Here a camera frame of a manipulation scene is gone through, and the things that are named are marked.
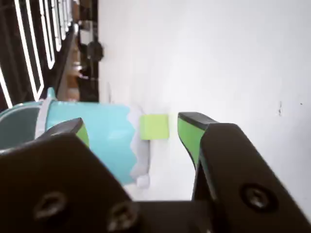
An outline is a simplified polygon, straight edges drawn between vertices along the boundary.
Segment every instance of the screw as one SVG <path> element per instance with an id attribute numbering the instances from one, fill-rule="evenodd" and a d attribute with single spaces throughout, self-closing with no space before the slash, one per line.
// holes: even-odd
<path id="1" fill-rule="evenodd" d="M 108 232 L 126 231 L 137 225 L 138 206 L 130 201 L 112 207 L 108 217 Z"/>
<path id="2" fill-rule="evenodd" d="M 255 211 L 270 212 L 277 209 L 278 202 L 275 195 L 257 184 L 246 184 L 241 190 L 244 203 Z"/>
<path id="3" fill-rule="evenodd" d="M 48 220 L 62 213 L 67 206 L 67 198 L 61 192 L 45 194 L 34 208 L 35 220 Z"/>
<path id="4" fill-rule="evenodd" d="M 246 189 L 245 194 L 249 202 L 257 208 L 264 209 L 269 205 L 267 195 L 260 189 L 250 187 Z"/>

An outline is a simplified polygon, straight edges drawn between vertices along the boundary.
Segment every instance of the light blue cup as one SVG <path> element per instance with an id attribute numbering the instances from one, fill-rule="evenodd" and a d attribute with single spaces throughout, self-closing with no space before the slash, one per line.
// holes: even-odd
<path id="1" fill-rule="evenodd" d="M 149 185 L 149 141 L 141 140 L 139 136 L 142 114 L 139 109 L 117 104 L 58 101 L 51 88 L 48 97 L 35 107 L 39 107 L 39 111 L 34 139 L 58 123 L 81 117 L 90 149 L 117 180 L 122 185 L 133 182 L 144 187 Z"/>

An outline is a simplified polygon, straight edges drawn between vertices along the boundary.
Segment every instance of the green cube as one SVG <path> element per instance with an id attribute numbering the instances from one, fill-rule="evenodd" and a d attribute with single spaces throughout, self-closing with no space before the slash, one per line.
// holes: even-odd
<path id="1" fill-rule="evenodd" d="M 140 117 L 140 138 L 142 140 L 167 139 L 169 136 L 168 115 L 150 114 Z"/>

